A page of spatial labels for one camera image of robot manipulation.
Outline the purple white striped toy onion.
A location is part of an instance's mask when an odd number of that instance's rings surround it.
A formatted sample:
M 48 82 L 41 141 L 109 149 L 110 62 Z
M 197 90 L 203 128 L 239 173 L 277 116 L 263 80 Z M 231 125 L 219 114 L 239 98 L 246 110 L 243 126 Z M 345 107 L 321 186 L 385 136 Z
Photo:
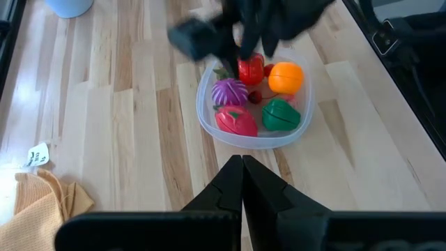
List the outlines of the purple white striped toy onion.
M 247 102 L 248 90 L 240 80 L 221 79 L 212 88 L 211 98 L 216 105 L 244 106 Z

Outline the green toy pepper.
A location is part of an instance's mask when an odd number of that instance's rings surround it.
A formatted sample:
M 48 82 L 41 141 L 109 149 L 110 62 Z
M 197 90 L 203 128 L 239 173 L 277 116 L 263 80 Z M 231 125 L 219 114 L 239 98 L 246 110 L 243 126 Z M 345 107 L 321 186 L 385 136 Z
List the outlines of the green toy pepper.
M 291 131 L 301 120 L 300 113 L 281 98 L 272 99 L 262 107 L 262 123 L 269 131 Z

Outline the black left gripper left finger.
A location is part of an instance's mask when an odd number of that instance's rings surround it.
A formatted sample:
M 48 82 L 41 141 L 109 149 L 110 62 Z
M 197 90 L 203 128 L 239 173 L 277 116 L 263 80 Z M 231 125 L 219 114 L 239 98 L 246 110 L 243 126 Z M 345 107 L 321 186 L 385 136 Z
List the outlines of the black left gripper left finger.
M 56 233 L 56 251 L 240 251 L 243 160 L 229 158 L 180 211 L 83 213 Z

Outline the yellow folded cloth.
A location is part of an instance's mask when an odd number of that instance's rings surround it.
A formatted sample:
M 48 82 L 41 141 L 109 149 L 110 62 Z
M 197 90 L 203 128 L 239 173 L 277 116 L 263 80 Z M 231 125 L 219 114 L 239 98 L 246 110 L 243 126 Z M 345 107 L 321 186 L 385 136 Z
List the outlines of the yellow folded cloth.
M 0 227 L 0 251 L 55 251 L 61 225 L 94 205 L 81 185 L 67 185 L 45 169 L 17 173 L 15 180 L 14 216 Z

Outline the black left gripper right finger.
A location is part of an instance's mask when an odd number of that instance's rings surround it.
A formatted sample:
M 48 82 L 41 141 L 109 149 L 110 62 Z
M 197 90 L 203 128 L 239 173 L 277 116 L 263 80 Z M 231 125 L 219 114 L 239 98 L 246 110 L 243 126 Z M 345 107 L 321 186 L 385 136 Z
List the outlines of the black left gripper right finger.
M 332 211 L 243 156 L 254 250 L 446 251 L 446 213 Z

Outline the dark red toy cherry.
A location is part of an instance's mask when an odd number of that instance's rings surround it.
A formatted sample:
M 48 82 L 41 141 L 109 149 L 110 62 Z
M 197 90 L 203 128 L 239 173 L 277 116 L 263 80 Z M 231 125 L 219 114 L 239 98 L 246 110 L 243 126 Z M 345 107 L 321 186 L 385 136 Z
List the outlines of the dark red toy cherry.
M 254 105 L 259 105 L 261 104 L 264 100 L 270 100 L 272 98 L 275 98 L 277 96 L 277 94 L 274 94 L 272 96 L 269 97 L 264 97 L 263 94 L 260 91 L 252 91 L 251 93 L 248 94 L 248 101 Z

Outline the clear plastic tupperware container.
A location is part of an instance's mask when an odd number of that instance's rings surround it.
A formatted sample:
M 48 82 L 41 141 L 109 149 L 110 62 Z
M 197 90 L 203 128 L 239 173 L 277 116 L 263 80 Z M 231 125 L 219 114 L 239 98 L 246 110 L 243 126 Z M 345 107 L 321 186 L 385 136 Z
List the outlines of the clear plastic tupperware container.
M 217 81 L 215 70 L 221 68 L 222 64 L 217 59 L 213 59 L 201 75 L 201 81 L 199 82 L 197 91 L 197 115 L 205 131 L 221 142 L 245 149 L 274 149 L 301 138 L 311 122 L 315 105 L 315 91 L 312 85 L 309 67 L 303 55 L 293 50 L 283 48 L 277 50 L 274 58 L 266 62 L 279 63 L 281 61 L 288 61 L 299 65 L 304 75 L 302 87 L 295 94 L 295 98 L 290 101 L 290 105 L 300 113 L 300 122 L 295 129 L 291 131 L 270 131 L 266 129 L 262 124 L 261 110 L 269 101 L 264 100 L 258 105 L 250 102 L 246 104 L 246 109 L 253 115 L 259 128 L 257 137 L 235 135 L 220 130 L 215 120 L 215 110 L 213 109 L 215 103 L 213 102 L 211 92 Z

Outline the orange toy orange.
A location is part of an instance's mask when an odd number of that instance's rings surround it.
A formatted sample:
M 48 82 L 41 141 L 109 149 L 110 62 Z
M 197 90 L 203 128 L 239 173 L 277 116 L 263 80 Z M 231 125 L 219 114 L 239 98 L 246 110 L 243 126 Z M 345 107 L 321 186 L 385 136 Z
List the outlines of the orange toy orange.
M 268 76 L 270 89 L 279 94 L 295 95 L 303 82 L 303 69 L 293 62 L 276 63 Z

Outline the red dragon fruit toy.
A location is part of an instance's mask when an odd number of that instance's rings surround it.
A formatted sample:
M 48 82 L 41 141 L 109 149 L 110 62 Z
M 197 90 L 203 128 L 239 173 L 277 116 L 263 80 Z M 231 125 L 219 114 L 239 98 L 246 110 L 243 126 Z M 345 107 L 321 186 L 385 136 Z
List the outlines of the red dragon fruit toy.
M 255 118 L 244 107 L 236 105 L 216 105 L 215 120 L 217 127 L 235 135 L 257 137 L 259 129 Z

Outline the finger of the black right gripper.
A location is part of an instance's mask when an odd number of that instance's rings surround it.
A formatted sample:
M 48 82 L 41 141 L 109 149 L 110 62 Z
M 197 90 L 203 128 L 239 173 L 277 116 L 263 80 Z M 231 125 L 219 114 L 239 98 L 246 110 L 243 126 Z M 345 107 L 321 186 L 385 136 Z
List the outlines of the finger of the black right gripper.
M 277 33 L 276 31 L 264 31 L 261 34 L 263 51 L 268 58 L 272 58 L 274 56 L 279 41 L 280 33 Z
M 239 78 L 238 69 L 238 53 L 239 46 L 237 46 L 233 38 L 225 40 L 223 45 L 220 47 L 217 57 L 221 61 L 222 65 L 228 72 L 228 74 L 235 79 Z

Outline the white paper note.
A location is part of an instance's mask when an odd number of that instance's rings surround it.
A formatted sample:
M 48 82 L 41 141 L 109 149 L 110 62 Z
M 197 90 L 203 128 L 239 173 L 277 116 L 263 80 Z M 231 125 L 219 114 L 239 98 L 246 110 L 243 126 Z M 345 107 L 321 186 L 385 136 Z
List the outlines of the white paper note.
M 40 143 L 28 151 L 26 167 L 37 167 L 49 162 L 49 148 L 46 143 Z

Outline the red toy pepper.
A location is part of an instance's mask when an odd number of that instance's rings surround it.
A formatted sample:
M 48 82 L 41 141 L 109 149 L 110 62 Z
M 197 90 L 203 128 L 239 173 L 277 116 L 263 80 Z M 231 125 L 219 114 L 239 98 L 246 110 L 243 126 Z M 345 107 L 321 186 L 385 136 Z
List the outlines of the red toy pepper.
M 255 52 L 246 61 L 238 59 L 239 80 L 247 86 L 256 86 L 263 81 L 263 68 L 264 58 L 262 54 Z

